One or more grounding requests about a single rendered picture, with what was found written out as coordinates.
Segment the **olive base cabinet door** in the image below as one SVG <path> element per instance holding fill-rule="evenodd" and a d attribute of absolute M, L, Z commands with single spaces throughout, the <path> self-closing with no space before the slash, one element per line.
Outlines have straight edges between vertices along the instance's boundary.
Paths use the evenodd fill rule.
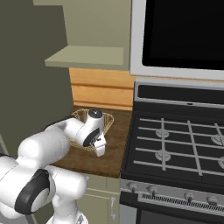
<path fill-rule="evenodd" d="M 110 217 L 110 198 L 115 198 L 115 220 Z M 78 208 L 85 214 L 89 224 L 119 224 L 118 192 L 105 192 L 88 188 L 81 199 L 77 200 Z"/>

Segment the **black silver gas stove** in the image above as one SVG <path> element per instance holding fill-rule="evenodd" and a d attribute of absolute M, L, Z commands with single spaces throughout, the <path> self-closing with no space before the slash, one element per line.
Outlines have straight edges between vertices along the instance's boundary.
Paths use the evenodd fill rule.
<path fill-rule="evenodd" d="M 217 198 L 216 206 L 207 203 L 208 195 Z M 120 224 L 224 224 L 224 83 L 135 81 Z"/>

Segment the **olive drawer front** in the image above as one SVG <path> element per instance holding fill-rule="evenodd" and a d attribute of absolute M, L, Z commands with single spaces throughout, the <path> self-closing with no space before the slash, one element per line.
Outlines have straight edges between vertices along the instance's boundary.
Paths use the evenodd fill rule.
<path fill-rule="evenodd" d="M 112 193 L 119 193 L 120 191 L 120 180 L 118 178 L 103 177 L 93 174 L 85 174 L 85 177 L 87 179 L 87 186 L 90 189 Z"/>

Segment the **olive tall cabinet panel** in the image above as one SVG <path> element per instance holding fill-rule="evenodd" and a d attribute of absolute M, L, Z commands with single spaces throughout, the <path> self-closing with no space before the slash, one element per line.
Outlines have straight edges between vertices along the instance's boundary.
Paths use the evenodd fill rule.
<path fill-rule="evenodd" d="M 73 107 L 68 70 L 45 65 L 66 45 L 60 6 L 0 0 L 0 135 L 13 157 L 24 139 Z"/>

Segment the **woven wicker basket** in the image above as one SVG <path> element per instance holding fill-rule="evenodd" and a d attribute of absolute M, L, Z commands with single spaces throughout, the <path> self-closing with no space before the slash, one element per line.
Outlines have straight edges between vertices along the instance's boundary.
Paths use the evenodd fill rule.
<path fill-rule="evenodd" d="M 106 135 L 109 131 L 110 127 L 114 122 L 114 117 L 108 113 L 104 113 L 104 126 L 103 126 L 103 134 Z M 72 117 L 80 120 L 81 122 L 85 122 L 88 117 L 88 109 L 79 109 L 72 113 Z M 92 145 L 88 147 L 81 146 L 74 142 L 73 140 L 70 141 L 70 145 L 74 148 L 82 149 L 84 151 L 93 151 L 94 147 Z"/>

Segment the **silver black microwave oven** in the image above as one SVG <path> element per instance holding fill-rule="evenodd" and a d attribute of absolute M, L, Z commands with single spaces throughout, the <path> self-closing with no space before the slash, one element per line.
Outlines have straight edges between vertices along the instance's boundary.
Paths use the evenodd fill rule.
<path fill-rule="evenodd" d="M 224 0 L 131 0 L 129 71 L 224 81 Z"/>

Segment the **olive wall cabinet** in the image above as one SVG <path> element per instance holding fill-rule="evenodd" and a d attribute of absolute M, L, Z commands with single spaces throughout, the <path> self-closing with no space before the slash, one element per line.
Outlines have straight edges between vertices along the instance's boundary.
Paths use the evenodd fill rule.
<path fill-rule="evenodd" d="M 127 70 L 131 0 L 33 0 L 63 9 L 67 46 L 45 60 L 48 67 Z"/>

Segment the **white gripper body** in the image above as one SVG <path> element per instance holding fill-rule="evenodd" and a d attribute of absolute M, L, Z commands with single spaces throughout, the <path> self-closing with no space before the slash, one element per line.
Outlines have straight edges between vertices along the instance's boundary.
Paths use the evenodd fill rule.
<path fill-rule="evenodd" d="M 100 136 L 95 142 L 94 142 L 94 152 L 97 157 L 101 157 L 105 153 L 106 149 L 106 139 L 104 136 Z"/>

